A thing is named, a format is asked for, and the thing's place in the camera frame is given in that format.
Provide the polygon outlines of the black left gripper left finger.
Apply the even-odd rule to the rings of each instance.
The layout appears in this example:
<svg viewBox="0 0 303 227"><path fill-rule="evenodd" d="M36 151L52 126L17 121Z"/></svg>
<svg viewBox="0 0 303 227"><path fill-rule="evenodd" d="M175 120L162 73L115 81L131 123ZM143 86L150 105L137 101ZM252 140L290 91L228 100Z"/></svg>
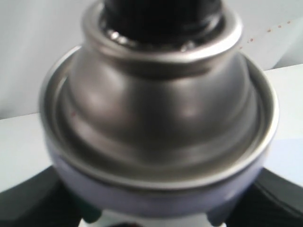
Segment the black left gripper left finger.
<svg viewBox="0 0 303 227"><path fill-rule="evenodd" d="M0 193L2 227L77 227L80 220L53 167Z"/></svg>

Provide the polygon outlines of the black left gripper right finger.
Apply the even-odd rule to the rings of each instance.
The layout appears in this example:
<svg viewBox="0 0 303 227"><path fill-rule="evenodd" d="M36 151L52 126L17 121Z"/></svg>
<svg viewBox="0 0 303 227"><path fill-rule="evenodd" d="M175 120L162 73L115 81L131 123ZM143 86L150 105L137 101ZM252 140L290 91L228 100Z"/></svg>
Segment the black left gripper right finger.
<svg viewBox="0 0 303 227"><path fill-rule="evenodd" d="M226 220L228 227L303 227L303 188L263 169Z"/></svg>

